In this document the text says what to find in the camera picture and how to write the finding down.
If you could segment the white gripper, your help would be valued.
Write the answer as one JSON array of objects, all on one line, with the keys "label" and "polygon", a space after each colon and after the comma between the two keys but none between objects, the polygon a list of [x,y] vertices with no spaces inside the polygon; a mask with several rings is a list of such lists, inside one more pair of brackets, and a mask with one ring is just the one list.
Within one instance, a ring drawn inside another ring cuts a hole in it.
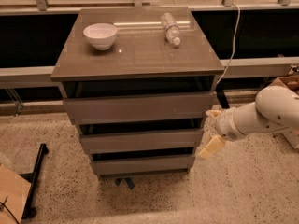
[{"label": "white gripper", "polygon": [[236,108],[220,110],[208,110],[206,115],[216,119],[215,129],[219,135],[213,135],[204,148],[199,152],[198,157],[207,159],[225,147],[226,140],[236,141],[243,139],[245,135],[239,131],[235,124]]}]

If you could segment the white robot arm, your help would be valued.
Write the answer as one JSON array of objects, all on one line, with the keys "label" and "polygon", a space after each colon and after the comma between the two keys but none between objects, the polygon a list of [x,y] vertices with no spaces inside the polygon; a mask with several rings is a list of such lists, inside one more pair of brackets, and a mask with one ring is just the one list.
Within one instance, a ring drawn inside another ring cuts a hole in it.
[{"label": "white robot arm", "polygon": [[223,111],[208,110],[217,133],[197,154],[202,160],[219,152],[227,141],[237,141],[252,133],[280,133],[299,129],[299,95],[288,87],[268,86],[255,101]]}]

